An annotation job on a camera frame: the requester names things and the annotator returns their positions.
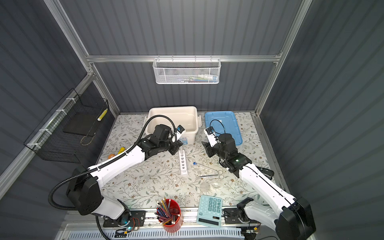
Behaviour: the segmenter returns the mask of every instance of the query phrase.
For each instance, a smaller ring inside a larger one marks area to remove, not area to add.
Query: leaf pattern
[[[119,115],[108,137],[99,162],[117,154],[121,147],[128,148],[140,134],[145,114]],[[269,169],[264,150],[261,146],[250,113],[235,113],[243,144],[238,151],[246,155],[260,167]],[[204,115],[202,127],[196,134],[195,143],[184,145],[187,153],[187,175],[180,175],[179,156],[164,152],[131,167],[113,178],[102,189],[102,193],[114,199],[120,199],[132,208],[152,208],[164,197],[174,199],[181,207],[197,207],[201,195],[218,196],[223,205],[236,205],[246,197],[254,198],[265,204],[260,195],[234,174],[223,169],[218,157],[208,158],[201,141],[207,141]],[[223,170],[224,179],[202,179],[198,176],[212,174],[211,171],[193,165],[196,161],[213,169]]]

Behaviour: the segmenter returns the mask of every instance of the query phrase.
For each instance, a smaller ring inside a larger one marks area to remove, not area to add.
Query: black mounting plate
[[[145,213],[146,213],[145,211],[131,211],[132,216],[139,220],[139,222],[140,222],[139,226],[140,227],[144,226]],[[130,222],[127,227],[129,227],[129,226],[133,226],[133,222]],[[108,218],[107,220],[104,220],[103,227],[119,227],[119,226],[118,226],[116,220]]]
[[[237,208],[227,208],[227,209],[223,209],[224,211],[224,220],[225,220],[225,224],[239,224],[239,223],[242,223],[240,222],[239,220],[239,211]],[[259,222],[256,221],[256,220],[251,220],[249,223],[256,223],[258,224]]]

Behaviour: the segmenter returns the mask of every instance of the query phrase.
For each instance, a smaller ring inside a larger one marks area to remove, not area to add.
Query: gray corrugated wall
[[[383,54],[383,1],[314,1],[262,111],[317,239],[382,239]]]
[[[43,1],[0,1],[0,172],[86,71]],[[97,93],[92,85],[87,92]],[[0,239],[53,239],[65,211],[47,196],[76,164],[34,157],[0,200]],[[65,188],[55,199],[69,204]]]
[[[96,63],[121,112],[195,106],[254,110],[273,63],[222,63],[219,84],[157,84],[151,63]]]
[[[275,55],[300,0],[68,0],[90,55]],[[121,112],[253,110],[273,63],[223,63],[220,83],[158,85],[148,63],[96,63]]]

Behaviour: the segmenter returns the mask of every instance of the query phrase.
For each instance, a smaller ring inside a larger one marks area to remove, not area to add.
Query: calculator
[[[208,227],[221,226],[223,200],[219,197],[201,195],[196,222]]]

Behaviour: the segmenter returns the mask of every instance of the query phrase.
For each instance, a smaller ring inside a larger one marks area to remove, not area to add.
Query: yellow object
[[[103,117],[105,116],[105,114],[107,114],[107,112],[108,112],[108,109],[105,109],[104,112],[99,116],[97,121],[101,121],[103,119]]]
[[[122,147],[122,148],[119,150],[118,155],[119,155],[120,153],[124,152],[124,151],[125,151],[125,147]]]

